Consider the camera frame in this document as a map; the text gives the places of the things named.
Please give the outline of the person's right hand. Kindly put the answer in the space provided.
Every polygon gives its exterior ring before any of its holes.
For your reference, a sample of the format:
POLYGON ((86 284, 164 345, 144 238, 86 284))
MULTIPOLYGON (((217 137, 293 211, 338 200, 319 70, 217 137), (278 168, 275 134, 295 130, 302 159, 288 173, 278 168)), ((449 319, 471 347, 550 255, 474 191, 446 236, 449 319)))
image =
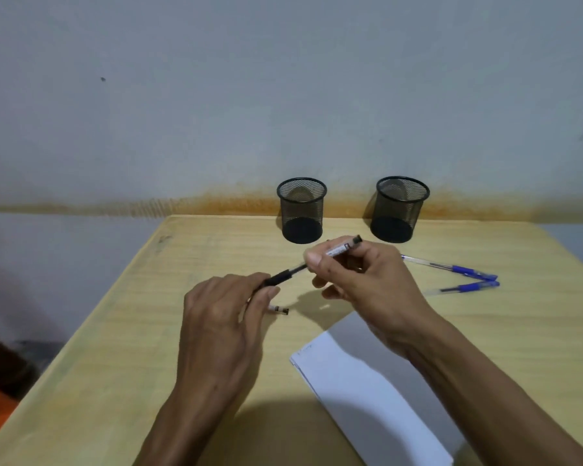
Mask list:
MULTIPOLYGON (((351 237, 339 237, 305 251, 326 254, 348 239, 351 237)), ((444 320, 428 305, 400 252, 391 245, 364 240, 335 259, 342 264, 342 282, 313 282, 322 289, 322 296, 350 303, 396 354, 413 363, 432 361, 436 329, 444 320)))

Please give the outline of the person's left hand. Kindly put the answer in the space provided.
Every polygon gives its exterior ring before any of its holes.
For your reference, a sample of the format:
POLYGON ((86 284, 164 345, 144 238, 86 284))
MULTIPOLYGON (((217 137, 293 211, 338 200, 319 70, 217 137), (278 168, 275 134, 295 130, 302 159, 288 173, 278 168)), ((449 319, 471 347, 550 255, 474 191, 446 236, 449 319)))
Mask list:
POLYGON ((246 332, 246 308, 269 277, 213 276, 185 295, 176 383, 246 382, 262 344, 262 326, 260 332, 246 332))

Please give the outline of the black grip clear pen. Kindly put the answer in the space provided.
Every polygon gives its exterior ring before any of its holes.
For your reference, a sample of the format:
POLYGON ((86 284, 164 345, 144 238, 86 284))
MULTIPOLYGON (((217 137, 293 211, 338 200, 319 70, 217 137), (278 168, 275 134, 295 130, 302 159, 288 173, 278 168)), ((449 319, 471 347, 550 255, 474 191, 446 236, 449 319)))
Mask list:
MULTIPOLYGON (((358 247, 363 241, 364 240, 362 239, 362 237, 360 235, 356 235, 355 237, 348 239, 344 243, 328 250, 326 252, 326 255, 328 255, 331 258, 337 257, 339 255, 343 255, 343 254, 349 252, 350 250, 358 247)), ((261 285, 257 287, 256 291, 259 289, 262 289, 262 288, 266 288, 266 287, 277 286, 283 282, 286 282, 286 281, 290 280, 294 275, 306 270, 307 268, 308 268, 307 264, 301 263, 298 266, 284 270, 284 271, 264 280, 261 283, 261 285)))

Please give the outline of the person's right forearm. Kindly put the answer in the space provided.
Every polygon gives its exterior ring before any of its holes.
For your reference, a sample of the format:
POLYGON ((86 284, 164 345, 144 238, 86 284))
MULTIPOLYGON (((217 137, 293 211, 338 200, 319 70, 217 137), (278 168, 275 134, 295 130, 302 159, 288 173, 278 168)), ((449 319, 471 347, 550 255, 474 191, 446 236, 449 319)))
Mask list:
POLYGON ((406 354, 485 466, 583 466, 583 446, 440 316, 406 354))

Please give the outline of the person's left forearm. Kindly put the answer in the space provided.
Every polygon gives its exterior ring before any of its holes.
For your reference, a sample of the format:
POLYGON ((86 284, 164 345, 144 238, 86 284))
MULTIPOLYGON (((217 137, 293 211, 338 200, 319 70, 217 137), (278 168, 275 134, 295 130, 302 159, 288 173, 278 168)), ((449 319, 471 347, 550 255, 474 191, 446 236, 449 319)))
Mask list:
POLYGON ((247 382, 176 383, 132 466, 195 466, 226 415, 237 409, 247 382))

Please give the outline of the black mesh pen cup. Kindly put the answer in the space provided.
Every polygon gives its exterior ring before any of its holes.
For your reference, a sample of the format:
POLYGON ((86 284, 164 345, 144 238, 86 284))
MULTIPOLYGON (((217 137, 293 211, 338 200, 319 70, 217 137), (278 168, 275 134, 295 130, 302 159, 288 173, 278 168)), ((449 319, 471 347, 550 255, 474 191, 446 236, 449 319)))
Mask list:
POLYGON ((281 231, 288 242, 309 244, 321 238, 326 194, 325 183, 315 178, 291 178, 278 185, 281 231))
POLYGON ((418 179, 389 176, 378 180, 370 224, 372 234, 384 242, 408 242, 429 196, 429 187, 418 179))

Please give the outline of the blue capped clear pen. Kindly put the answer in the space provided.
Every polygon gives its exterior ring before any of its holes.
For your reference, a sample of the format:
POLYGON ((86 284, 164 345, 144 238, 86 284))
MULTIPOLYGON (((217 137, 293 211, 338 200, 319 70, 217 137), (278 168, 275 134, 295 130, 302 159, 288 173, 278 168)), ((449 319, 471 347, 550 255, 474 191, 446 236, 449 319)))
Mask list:
POLYGON ((407 255, 402 255, 402 259, 404 261, 409 262, 409 263, 415 263, 418 265, 429 266, 432 268, 445 270, 445 271, 448 271, 451 273, 462 274, 463 276, 466 276, 469 278, 474 278, 476 280, 494 282, 494 281, 497 281, 497 279, 498 279, 498 275, 496 275, 496 274, 484 273, 484 272, 480 272, 479 270, 475 270, 473 268, 468 268, 468 267, 464 267, 464 266, 445 265, 445 264, 435 263, 433 261, 428 261, 428 260, 424 260, 424 259, 420 259, 420 258, 409 257, 407 255))
POLYGON ((498 281, 480 281, 469 284, 459 284, 450 288, 430 289, 423 291, 423 296, 431 297, 444 294, 458 294, 482 291, 484 289, 498 288, 500 283, 498 281))

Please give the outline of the white paper sheets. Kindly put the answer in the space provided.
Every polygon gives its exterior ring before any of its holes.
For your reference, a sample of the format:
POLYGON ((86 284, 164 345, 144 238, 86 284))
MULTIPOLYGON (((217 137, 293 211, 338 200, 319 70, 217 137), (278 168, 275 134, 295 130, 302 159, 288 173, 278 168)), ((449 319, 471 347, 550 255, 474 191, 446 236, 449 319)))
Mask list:
POLYGON ((367 466, 452 466, 466 443, 421 374, 357 313, 290 361, 367 466))

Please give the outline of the dark brown object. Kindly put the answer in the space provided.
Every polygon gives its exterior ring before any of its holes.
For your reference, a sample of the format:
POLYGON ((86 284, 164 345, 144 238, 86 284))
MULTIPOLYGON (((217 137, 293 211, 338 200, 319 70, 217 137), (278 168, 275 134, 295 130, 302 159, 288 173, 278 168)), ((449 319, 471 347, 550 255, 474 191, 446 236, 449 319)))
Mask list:
POLYGON ((21 401, 38 378, 34 364, 0 342, 0 392, 21 401))

